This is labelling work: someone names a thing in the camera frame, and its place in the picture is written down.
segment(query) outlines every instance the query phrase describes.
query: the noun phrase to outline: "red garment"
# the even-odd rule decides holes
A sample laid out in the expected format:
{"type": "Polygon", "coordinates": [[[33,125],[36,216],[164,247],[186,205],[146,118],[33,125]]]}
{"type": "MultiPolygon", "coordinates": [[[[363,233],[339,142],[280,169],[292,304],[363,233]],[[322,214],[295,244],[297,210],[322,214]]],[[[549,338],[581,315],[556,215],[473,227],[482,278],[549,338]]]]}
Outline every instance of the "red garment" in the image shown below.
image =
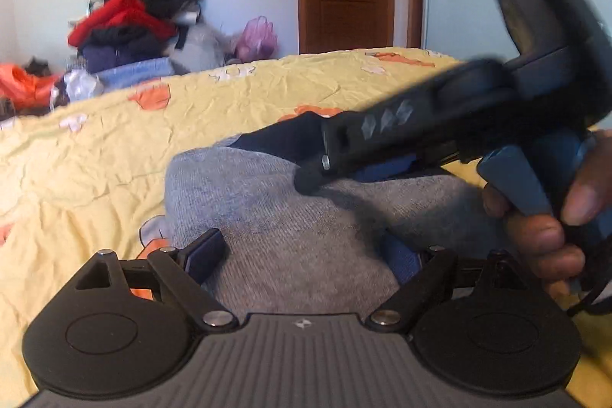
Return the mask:
{"type": "Polygon", "coordinates": [[[0,65],[0,96],[13,101],[17,111],[49,106],[51,87],[59,75],[36,77],[17,65],[0,65]]]}
{"type": "Polygon", "coordinates": [[[167,40],[176,34],[174,24],[158,20],[146,13],[145,4],[141,0],[108,0],[74,27],[68,36],[68,43],[72,47],[79,47],[94,28],[127,24],[149,28],[160,40],[167,40]]]}

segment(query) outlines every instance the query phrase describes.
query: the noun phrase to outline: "gray ribbed plate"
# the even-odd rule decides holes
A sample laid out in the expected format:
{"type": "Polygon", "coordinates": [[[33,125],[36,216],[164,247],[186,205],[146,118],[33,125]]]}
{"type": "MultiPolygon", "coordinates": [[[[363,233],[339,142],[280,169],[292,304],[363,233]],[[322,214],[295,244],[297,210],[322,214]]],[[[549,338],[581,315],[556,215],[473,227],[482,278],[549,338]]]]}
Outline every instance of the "gray ribbed plate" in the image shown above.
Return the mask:
{"type": "Polygon", "coordinates": [[[404,338],[355,315],[253,315],[208,336],[173,378],[123,400],[79,401],[42,392],[27,408],[576,408],[564,390],[494,400],[445,384],[404,338]]]}

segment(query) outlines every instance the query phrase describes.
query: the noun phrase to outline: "metal bolt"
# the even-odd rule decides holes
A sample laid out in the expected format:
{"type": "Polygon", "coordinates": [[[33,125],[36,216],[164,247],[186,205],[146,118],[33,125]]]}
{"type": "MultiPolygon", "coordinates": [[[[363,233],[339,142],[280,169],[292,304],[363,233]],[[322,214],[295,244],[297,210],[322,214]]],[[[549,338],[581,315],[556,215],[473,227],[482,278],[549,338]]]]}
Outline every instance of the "metal bolt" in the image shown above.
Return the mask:
{"type": "Polygon", "coordinates": [[[377,325],[395,325],[399,323],[402,316],[394,309],[379,309],[369,316],[377,325]]]}
{"type": "Polygon", "coordinates": [[[206,325],[210,325],[211,327],[225,327],[234,320],[234,315],[229,311],[218,309],[209,311],[202,319],[206,325]]]}

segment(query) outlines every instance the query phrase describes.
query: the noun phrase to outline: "yellow bedsheet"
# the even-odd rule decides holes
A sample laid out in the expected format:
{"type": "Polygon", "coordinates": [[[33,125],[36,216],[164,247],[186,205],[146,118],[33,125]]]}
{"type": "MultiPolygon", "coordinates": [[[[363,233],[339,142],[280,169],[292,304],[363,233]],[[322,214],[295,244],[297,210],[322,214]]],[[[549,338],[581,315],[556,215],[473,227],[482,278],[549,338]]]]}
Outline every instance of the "yellow bedsheet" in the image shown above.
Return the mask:
{"type": "MultiPolygon", "coordinates": [[[[0,408],[36,391],[21,356],[28,323],[100,248],[141,250],[139,228],[163,214],[177,153],[315,110],[359,109],[455,64],[418,49],[287,57],[173,77],[0,125],[0,408]]],[[[477,180],[470,167],[451,167],[477,180]]],[[[593,327],[586,321],[585,330],[593,327]]],[[[612,405],[605,325],[570,391],[612,405]]]]}

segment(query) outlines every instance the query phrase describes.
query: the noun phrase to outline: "gray knit sweater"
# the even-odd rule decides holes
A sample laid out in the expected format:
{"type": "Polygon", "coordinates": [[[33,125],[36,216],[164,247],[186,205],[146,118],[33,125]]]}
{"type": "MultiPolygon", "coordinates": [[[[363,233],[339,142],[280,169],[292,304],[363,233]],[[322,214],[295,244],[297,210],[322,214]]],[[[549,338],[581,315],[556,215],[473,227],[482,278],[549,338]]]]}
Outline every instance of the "gray knit sweater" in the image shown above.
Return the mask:
{"type": "Polygon", "coordinates": [[[368,314],[398,288],[376,253],[386,228],[412,245],[473,257],[507,245],[479,190],[456,177],[340,180],[306,197],[293,188],[295,168],[222,146],[185,152],[168,167],[173,244],[222,231],[230,254],[205,288],[240,318],[249,311],[368,314]]]}

